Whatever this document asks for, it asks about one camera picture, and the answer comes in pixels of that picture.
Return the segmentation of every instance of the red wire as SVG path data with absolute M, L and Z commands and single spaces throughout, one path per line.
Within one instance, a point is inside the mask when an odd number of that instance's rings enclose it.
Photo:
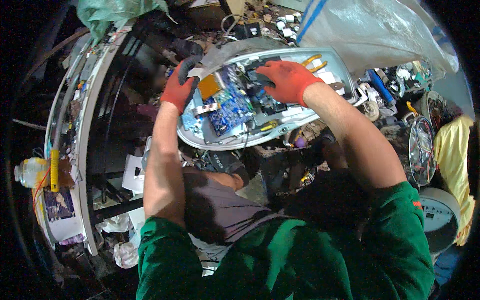
M 35 210 L 36 195 L 37 195 L 38 191 L 41 189 L 41 186 L 42 186 L 43 182 L 45 181 L 45 179 L 47 178 L 48 174 L 50 173 L 50 169 L 52 169 L 52 167 L 48 168 L 47 172 L 45 173 L 45 176 L 43 177 L 42 181 L 40 182 L 40 185 L 38 186 L 38 189 L 35 192 L 35 196 L 33 197 L 33 209 L 34 210 Z

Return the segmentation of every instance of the yellow plastic bag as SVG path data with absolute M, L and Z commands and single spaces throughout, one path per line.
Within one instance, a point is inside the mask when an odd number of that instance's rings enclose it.
M 443 126 L 435 137 L 435 157 L 448 192 L 460 204 L 460 226 L 456 237 L 457 246 L 467 242 L 472 225 L 475 200 L 470 196 L 467 172 L 467 150 L 470 127 L 473 120 L 466 115 Z

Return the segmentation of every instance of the forearm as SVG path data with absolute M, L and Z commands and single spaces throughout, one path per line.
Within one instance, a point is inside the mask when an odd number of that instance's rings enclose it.
M 305 89 L 303 99 L 330 128 L 361 184 L 383 188 L 407 181 L 391 144 L 372 122 L 332 88 L 323 83 L 312 84 Z
M 153 141 L 145 171 L 145 218 L 158 216 L 183 228 L 185 191 L 178 156 L 175 105 L 162 102 L 153 129 Z

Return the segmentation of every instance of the green plastic bag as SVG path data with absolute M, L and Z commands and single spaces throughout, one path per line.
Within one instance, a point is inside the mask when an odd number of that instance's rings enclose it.
M 96 45 L 111 22 L 127 22 L 153 10 L 168 13 L 164 0 L 79 0 L 77 16 L 90 29 Z

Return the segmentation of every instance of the black shoe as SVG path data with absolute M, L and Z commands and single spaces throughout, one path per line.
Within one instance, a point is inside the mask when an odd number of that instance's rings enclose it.
M 245 165 L 230 151 L 209 151 L 208 158 L 215 170 L 229 175 L 237 174 L 243 180 L 243 186 L 247 186 L 250 179 Z

